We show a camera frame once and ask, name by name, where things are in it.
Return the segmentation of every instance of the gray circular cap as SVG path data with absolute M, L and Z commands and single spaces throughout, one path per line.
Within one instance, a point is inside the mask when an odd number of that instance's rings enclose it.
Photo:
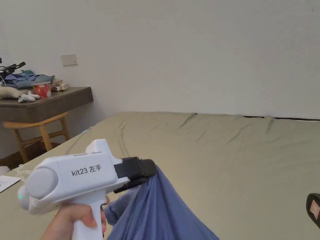
M 48 168 L 34 170 L 26 180 L 26 188 L 31 197 L 42 199 L 58 185 L 58 175 Z
M 24 210 L 29 210 L 30 199 L 25 185 L 21 186 L 18 190 L 18 201 Z

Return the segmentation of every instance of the blue clothing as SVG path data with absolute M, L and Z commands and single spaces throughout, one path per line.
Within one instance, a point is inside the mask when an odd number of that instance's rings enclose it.
M 188 208 L 159 168 L 158 173 L 105 209 L 114 225 L 108 240 L 219 238 Z
M 5 78 L 5 83 L 7 87 L 13 87 L 16 89 L 26 89 L 32 88 L 31 84 L 41 83 L 41 82 L 51 82 L 55 76 L 47 75 L 37 75 L 37 74 L 28 74 L 28 73 L 19 73 L 19 74 L 9 74 Z

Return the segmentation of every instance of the red cup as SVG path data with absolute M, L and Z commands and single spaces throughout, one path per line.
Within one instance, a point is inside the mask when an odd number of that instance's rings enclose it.
M 39 95 L 41 98 L 47 98 L 51 96 L 50 82 L 34 83 L 31 84 L 34 94 Z

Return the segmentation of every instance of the white wall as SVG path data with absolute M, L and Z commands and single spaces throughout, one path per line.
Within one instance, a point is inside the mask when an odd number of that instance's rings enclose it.
M 318 0 L 5 0 L 1 7 L 15 62 L 92 87 L 94 106 L 72 114 L 81 121 L 74 133 L 119 111 L 320 118 Z M 60 55 L 72 53 L 79 66 L 62 67 Z
M 2 58 L 2 61 L 3 61 L 3 64 L 0 64 L 0 66 L 6 65 L 8 62 L 10 62 L 7 44 L 4 37 L 1 22 L 0 22 L 0 58 Z M 17 151 L 16 150 L 17 146 L 14 144 L 14 137 L 12 133 L 9 130 L 4 129 L 2 124 L 3 123 L 0 121 L 0 159 L 3 158 L 4 156 L 7 156 Z

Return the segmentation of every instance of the stool leg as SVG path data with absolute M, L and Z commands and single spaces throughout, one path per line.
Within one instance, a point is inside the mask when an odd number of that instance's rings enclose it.
M 45 145 L 45 148 L 47 149 L 47 151 L 50 151 L 52 149 L 52 145 L 51 145 L 51 142 L 50 142 L 50 138 L 49 138 L 49 134 L 45 128 L 44 125 L 40 125 L 40 131 L 41 131 L 41 134 L 42 134 L 42 138 L 43 138 L 43 142 L 44 142 L 44 145 Z
M 68 132 L 68 128 L 67 128 L 67 123 L 66 123 L 66 119 L 63 117 L 60 119 L 61 125 L 62 125 L 62 130 L 64 132 L 64 137 L 66 138 L 66 141 L 70 140 L 70 135 Z
M 24 148 L 24 145 L 23 145 L 23 141 L 22 141 L 22 138 L 20 136 L 20 133 L 19 133 L 19 130 L 18 129 L 14 129 L 13 130 L 13 134 L 18 142 L 18 145 L 19 145 L 19 151 L 20 151 L 20 154 L 21 154 L 21 158 L 23 160 L 23 163 L 27 163 L 29 160 L 28 160 L 28 155 L 27 155 L 27 152 Z

